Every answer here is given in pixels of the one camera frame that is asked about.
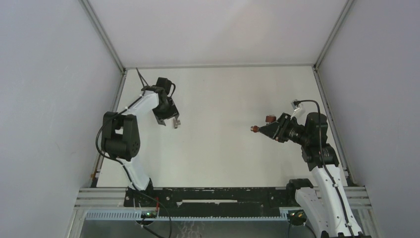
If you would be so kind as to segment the red brown water faucet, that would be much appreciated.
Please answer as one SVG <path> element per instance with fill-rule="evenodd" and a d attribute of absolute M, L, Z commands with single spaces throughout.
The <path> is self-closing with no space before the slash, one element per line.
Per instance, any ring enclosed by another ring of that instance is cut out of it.
<path fill-rule="evenodd" d="M 272 123 L 272 122 L 275 122 L 276 121 L 276 119 L 277 119 L 277 116 L 275 116 L 275 115 L 267 115 L 267 116 L 265 116 L 265 122 L 264 122 L 264 124 L 258 124 L 258 125 L 252 125 L 251 127 L 250 127 L 250 131 L 251 132 L 253 132 L 253 133 L 257 133 L 257 132 L 259 132 L 260 131 L 260 129 L 263 127 L 263 126 L 265 126 L 265 125 L 268 125 L 268 124 L 270 124 L 270 123 Z"/>

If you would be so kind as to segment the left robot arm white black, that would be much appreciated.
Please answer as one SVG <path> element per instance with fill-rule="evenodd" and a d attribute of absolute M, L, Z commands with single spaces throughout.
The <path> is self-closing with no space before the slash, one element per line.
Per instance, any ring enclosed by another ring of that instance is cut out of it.
<path fill-rule="evenodd" d="M 106 112 L 96 137 L 96 147 L 106 159 L 120 163 L 130 186 L 138 190 L 136 201 L 144 207 L 153 204 L 155 194 L 147 189 L 152 183 L 140 159 L 141 139 L 139 119 L 153 112 L 157 123 L 173 119 L 178 122 L 179 111 L 172 98 L 176 85 L 160 77 L 154 85 L 145 85 L 138 98 L 121 112 Z"/>

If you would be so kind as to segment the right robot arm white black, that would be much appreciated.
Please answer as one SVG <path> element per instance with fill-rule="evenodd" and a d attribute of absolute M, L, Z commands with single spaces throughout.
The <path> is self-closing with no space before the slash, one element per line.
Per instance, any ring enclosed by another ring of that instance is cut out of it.
<path fill-rule="evenodd" d="M 345 194 L 337 154 L 327 143 L 327 129 L 327 117 L 317 112 L 309 113 L 304 125 L 283 113 L 279 118 L 267 116 L 264 126 L 251 127 L 252 132 L 277 142 L 291 141 L 301 146 L 302 158 L 317 183 L 321 199 L 307 179 L 291 179 L 286 199 L 292 206 L 301 206 L 317 238 L 365 238 Z"/>

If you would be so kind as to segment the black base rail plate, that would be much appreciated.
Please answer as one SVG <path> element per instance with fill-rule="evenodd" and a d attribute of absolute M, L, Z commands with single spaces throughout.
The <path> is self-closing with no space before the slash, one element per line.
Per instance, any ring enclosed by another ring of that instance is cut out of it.
<path fill-rule="evenodd" d="M 127 188 L 123 206 L 150 208 L 162 216 L 268 216 L 298 209 L 293 196 L 284 187 Z"/>

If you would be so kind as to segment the silver metal tee fitting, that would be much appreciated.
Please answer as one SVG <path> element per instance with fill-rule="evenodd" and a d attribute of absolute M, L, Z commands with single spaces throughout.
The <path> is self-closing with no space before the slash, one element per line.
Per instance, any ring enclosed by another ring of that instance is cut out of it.
<path fill-rule="evenodd" d="M 175 129 L 177 129 L 181 125 L 180 120 L 174 119 L 173 120 L 173 126 Z"/>

